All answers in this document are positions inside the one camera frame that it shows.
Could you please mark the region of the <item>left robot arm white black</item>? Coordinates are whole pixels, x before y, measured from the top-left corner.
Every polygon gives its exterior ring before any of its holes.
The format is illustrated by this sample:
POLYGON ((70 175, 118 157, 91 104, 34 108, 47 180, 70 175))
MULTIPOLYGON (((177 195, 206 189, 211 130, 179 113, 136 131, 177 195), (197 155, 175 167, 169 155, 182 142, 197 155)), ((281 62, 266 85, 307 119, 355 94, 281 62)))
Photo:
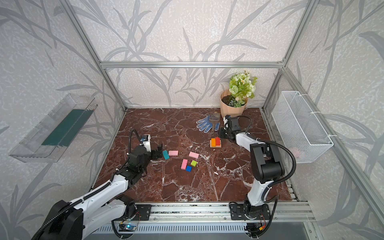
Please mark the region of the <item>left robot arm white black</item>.
POLYGON ((147 175, 152 160, 163 157, 163 145, 151 148, 150 135, 139 136, 139 145, 128 149, 126 162, 104 184, 69 202, 54 204, 34 240, 83 240, 108 222, 132 219, 137 214, 135 201, 124 192, 147 175))

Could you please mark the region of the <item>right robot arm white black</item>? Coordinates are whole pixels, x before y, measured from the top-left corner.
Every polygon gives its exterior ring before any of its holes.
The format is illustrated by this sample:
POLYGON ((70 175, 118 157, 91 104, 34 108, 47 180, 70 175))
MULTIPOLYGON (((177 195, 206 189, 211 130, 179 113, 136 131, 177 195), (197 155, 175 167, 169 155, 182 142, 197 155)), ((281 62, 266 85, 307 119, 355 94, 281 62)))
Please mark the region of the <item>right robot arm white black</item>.
POLYGON ((229 203, 232 220, 271 220, 273 210, 268 203, 276 205, 279 197, 268 199, 273 186, 290 179, 297 168, 294 154, 285 146, 274 141, 252 137, 248 129, 242 130, 239 119, 242 116, 224 117, 224 127, 219 130, 219 137, 243 147, 250 153, 254 182, 244 203, 229 203))

